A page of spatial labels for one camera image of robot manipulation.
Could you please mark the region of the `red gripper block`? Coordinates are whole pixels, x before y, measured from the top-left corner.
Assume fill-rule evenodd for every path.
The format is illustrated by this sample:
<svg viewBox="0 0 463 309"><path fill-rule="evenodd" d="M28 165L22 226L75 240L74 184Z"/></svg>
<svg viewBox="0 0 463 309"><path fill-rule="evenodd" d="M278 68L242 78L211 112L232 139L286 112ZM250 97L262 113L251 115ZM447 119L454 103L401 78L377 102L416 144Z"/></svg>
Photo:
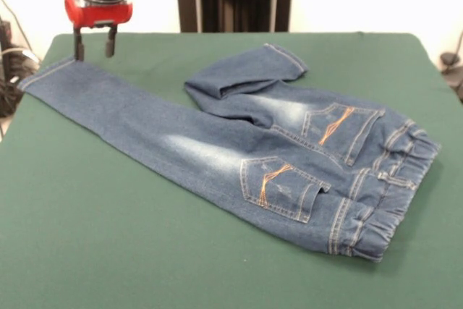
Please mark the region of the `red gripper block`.
<svg viewBox="0 0 463 309"><path fill-rule="evenodd" d="M133 5L128 0L114 4L92 3L87 0L64 0L64 7L73 26L74 57L83 61L85 47L82 42L83 27L111 26L108 31L105 55L112 57L115 53L117 25L128 22L132 17Z"/></svg>

